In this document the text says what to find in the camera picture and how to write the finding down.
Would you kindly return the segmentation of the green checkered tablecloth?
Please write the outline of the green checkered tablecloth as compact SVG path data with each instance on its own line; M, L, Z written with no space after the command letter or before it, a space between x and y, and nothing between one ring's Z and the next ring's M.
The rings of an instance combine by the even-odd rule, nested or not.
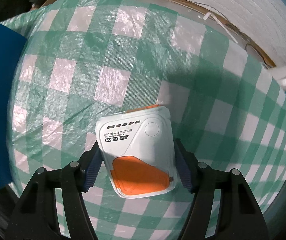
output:
M202 21L133 0L59 0L3 22L26 37L11 93L12 189L65 167L105 115L155 104L212 168L238 168L262 211L286 181L286 94Z

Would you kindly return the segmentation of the white orange power bank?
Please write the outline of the white orange power bank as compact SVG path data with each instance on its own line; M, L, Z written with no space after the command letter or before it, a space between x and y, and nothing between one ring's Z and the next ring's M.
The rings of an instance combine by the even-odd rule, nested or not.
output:
M170 111L148 106L99 118L95 135L116 194L137 199L172 191L177 183Z

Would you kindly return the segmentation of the white electric kettle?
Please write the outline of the white electric kettle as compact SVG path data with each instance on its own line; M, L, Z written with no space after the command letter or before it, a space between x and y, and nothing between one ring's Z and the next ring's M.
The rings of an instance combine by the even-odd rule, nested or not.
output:
M276 80L279 86L286 91L286 66L274 67L268 70L268 72Z

